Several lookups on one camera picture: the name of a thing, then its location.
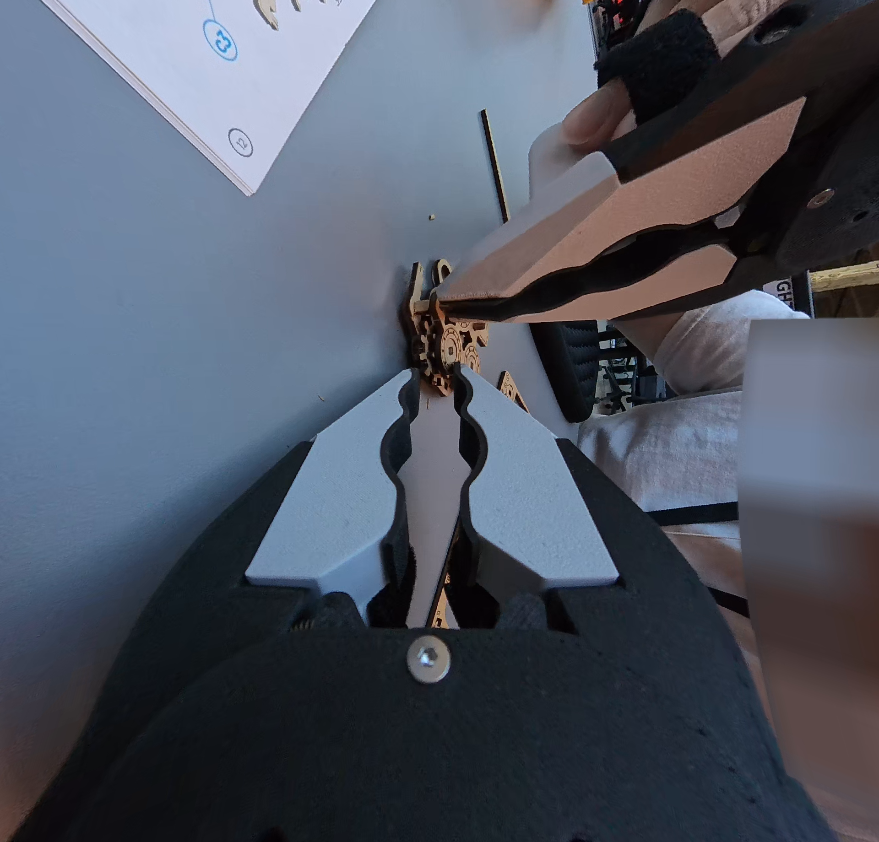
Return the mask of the person's right hand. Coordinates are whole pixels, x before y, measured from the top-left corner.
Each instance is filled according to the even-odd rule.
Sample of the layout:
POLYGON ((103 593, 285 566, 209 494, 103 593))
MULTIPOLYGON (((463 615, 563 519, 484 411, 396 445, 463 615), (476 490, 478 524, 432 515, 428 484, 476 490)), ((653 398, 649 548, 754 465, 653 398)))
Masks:
MULTIPOLYGON (((790 0, 652 0, 639 32, 679 10, 699 15, 726 56, 754 27, 790 0)), ((635 114, 627 88, 614 79, 570 111, 563 121, 562 136, 580 151, 596 151, 635 127, 635 114)))

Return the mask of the person in white shirt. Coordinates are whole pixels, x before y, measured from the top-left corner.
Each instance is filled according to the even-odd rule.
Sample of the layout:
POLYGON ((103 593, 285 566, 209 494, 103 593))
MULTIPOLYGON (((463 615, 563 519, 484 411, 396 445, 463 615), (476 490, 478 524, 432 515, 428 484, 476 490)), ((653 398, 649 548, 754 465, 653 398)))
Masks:
POLYGON ((574 797, 558 829, 589 839, 830 840, 785 769, 750 665, 707 586, 745 597, 737 522, 659 525, 653 514, 738 501, 738 425, 753 320, 807 317, 762 291, 675 318, 617 323, 677 396, 591 416, 558 441, 619 578, 560 589, 545 660, 551 777, 574 797))

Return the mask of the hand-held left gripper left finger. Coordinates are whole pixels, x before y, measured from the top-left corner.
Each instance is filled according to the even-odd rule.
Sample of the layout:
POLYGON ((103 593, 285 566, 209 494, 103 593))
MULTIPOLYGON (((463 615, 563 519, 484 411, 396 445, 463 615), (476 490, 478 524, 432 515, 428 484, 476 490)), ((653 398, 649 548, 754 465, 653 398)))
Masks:
POLYGON ((404 488, 419 376, 404 369, 319 432, 245 576, 345 593, 375 627, 404 627, 415 577, 404 488))

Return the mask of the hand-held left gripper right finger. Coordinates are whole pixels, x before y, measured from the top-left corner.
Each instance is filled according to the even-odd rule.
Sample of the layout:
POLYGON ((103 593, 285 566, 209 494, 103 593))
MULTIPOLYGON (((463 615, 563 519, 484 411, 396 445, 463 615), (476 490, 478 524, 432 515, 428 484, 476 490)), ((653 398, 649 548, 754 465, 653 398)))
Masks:
POLYGON ((578 454, 470 367, 458 366, 459 451, 470 466, 454 544, 454 615, 493 628, 510 599, 619 578, 564 451, 578 454))

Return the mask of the pointed wooden stick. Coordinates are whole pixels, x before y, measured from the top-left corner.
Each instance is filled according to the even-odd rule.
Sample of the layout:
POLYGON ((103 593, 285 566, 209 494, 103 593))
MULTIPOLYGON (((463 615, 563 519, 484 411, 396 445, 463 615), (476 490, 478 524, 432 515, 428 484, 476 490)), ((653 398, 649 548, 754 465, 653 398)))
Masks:
POLYGON ((500 217, 502 223, 507 223, 510 219, 510 211, 505 192, 502 172, 499 165, 499 157, 496 150, 495 140, 493 138, 492 128, 489 120, 489 114, 486 108, 479 112, 480 122, 482 125, 483 138, 489 159, 489 167, 493 179, 493 185, 499 205, 500 217))

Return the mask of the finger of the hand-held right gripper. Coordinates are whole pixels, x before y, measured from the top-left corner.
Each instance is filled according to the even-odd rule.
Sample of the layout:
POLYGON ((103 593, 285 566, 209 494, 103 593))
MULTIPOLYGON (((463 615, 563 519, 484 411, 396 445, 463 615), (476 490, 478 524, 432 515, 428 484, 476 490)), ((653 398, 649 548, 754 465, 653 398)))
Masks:
POLYGON ((724 282, 736 257, 719 241, 632 244, 588 265, 560 270, 511 297, 446 301, 454 318, 489 322, 613 319, 724 282))
POLYGON ((603 153, 587 155, 478 243, 474 263, 454 271, 438 299, 444 307, 509 300, 587 265, 625 237, 727 211, 784 155, 805 102, 800 97, 626 183, 603 153))

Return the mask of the black cushioned pad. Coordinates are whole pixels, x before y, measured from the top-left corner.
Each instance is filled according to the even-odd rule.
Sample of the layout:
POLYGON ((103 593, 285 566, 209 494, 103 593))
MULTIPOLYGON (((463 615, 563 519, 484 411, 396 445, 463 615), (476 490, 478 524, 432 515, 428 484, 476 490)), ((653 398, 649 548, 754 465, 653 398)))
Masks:
POLYGON ((565 419, 570 423, 589 419, 599 369, 597 322, 537 323, 530 330, 565 419))

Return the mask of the wooden gear assembly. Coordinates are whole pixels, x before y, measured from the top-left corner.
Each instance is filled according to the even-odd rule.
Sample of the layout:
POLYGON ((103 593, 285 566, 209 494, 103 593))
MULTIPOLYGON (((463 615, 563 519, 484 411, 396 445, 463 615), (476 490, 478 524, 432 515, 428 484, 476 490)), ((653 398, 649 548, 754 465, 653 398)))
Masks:
POLYGON ((409 341, 410 362, 423 380, 441 396, 454 389, 453 369, 463 364, 480 372, 478 346, 487 346, 489 325, 485 321, 449 318, 441 308, 436 287, 452 273, 445 259, 434 262, 431 287, 424 290, 423 265, 412 265, 412 274, 401 306, 402 327, 409 341))

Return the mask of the grey desk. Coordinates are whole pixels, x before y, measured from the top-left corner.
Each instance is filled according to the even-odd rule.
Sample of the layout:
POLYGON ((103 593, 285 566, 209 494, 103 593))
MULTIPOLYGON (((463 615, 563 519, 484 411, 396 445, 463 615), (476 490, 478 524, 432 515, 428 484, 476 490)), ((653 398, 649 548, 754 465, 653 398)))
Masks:
POLYGON ((101 652, 252 475, 401 365, 417 259, 499 225, 594 83, 580 0, 378 0, 253 196, 2 0, 2 660, 101 652))

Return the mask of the white instruction booklet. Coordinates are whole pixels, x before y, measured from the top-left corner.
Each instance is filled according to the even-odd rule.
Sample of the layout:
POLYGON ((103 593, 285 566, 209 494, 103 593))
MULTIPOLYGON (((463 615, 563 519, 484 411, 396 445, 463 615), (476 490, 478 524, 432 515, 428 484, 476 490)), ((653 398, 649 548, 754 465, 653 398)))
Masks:
POLYGON ((41 0, 254 194, 376 0, 41 0))

